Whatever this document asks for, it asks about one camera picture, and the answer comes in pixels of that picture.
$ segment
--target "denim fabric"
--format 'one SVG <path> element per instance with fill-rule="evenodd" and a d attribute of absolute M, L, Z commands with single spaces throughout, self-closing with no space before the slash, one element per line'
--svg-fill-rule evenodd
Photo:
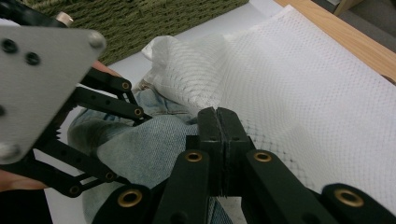
<path fill-rule="evenodd" d="M 139 91 L 135 98 L 153 119 L 133 127 L 132 120 L 84 109 L 69 128 L 68 142 L 132 183 L 153 188 L 171 174 L 177 155 L 185 150 L 186 135 L 197 134 L 196 119 L 185 106 L 154 90 Z M 120 186 L 103 184 L 83 193 L 88 223 Z M 209 223 L 232 223 L 214 199 L 210 200 L 208 214 Z"/>

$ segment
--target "white cloth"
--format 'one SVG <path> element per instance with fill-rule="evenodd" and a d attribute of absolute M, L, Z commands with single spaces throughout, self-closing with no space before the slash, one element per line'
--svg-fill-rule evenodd
<path fill-rule="evenodd" d="M 307 187 L 345 183 L 396 213 L 396 88 L 293 7 L 233 35 L 157 37 L 143 53 L 159 93 L 235 111 Z"/>

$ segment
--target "green woven rug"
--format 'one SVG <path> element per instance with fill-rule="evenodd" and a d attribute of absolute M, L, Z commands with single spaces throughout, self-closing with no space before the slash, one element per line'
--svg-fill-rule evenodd
<path fill-rule="evenodd" d="M 248 0 L 23 0 L 48 16 L 69 14 L 72 28 L 93 29 L 105 36 L 104 64 L 126 58 L 158 35 L 177 35 Z"/>

